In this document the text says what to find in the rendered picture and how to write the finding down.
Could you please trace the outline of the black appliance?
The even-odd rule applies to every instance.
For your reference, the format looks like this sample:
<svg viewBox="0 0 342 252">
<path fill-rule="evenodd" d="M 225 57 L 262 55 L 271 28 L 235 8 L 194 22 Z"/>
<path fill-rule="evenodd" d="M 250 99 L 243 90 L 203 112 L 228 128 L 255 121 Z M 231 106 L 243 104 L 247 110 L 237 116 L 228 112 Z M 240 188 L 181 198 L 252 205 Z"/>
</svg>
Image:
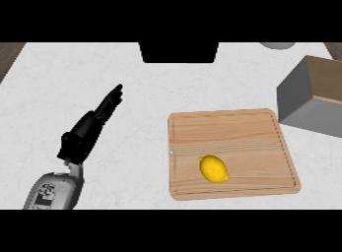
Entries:
<svg viewBox="0 0 342 252">
<path fill-rule="evenodd" d="M 213 63 L 216 42 L 141 42 L 144 63 Z"/>
</svg>

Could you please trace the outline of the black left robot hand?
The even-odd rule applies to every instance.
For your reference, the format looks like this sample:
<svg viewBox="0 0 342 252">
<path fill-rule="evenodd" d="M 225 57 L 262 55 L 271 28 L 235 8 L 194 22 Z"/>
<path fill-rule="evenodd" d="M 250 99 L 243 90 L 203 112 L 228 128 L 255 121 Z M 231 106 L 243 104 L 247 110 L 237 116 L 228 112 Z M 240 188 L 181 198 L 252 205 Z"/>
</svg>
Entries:
<svg viewBox="0 0 342 252">
<path fill-rule="evenodd" d="M 102 128 L 123 101 L 123 85 L 117 85 L 107 94 L 95 110 L 89 110 L 71 130 L 61 136 L 61 148 L 56 157 L 65 163 L 80 164 L 95 147 Z"/>
</svg>

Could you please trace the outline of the grey round object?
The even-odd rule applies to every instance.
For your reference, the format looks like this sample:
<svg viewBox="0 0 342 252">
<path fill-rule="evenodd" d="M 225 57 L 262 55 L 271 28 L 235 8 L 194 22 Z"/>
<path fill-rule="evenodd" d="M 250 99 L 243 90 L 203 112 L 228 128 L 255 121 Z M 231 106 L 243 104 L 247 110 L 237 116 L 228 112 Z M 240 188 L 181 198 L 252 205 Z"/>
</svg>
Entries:
<svg viewBox="0 0 342 252">
<path fill-rule="evenodd" d="M 293 47 L 295 42 L 259 42 L 266 48 L 284 50 Z"/>
</svg>

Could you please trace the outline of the yellow bell pepper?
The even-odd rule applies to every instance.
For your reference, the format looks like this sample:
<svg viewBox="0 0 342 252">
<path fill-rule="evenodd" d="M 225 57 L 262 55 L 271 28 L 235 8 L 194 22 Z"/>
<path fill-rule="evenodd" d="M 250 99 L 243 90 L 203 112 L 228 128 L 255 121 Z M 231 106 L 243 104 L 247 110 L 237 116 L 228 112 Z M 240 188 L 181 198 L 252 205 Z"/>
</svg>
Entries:
<svg viewBox="0 0 342 252">
<path fill-rule="evenodd" d="M 204 179 L 212 183 L 228 180 L 225 164 L 216 156 L 206 155 L 200 157 L 200 172 Z"/>
</svg>

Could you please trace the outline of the wooden cutting board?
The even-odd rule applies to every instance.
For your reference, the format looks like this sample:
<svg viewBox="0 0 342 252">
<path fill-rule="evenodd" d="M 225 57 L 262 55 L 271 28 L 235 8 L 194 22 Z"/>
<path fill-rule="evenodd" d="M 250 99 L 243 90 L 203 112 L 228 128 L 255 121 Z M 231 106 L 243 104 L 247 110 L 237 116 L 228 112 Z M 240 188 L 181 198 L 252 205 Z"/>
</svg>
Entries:
<svg viewBox="0 0 342 252">
<path fill-rule="evenodd" d="M 167 118 L 169 192 L 175 200 L 293 194 L 299 176 L 268 108 L 179 112 Z M 209 182 L 200 158 L 218 157 L 228 180 Z"/>
</svg>

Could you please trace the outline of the open cardboard box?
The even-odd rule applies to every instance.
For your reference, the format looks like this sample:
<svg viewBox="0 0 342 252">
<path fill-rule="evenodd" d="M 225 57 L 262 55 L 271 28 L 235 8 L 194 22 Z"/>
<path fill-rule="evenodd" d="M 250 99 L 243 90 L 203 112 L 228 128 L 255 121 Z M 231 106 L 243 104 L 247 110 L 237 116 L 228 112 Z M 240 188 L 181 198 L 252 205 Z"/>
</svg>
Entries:
<svg viewBox="0 0 342 252">
<path fill-rule="evenodd" d="M 277 86 L 278 122 L 342 138 L 342 61 L 305 55 Z"/>
</svg>

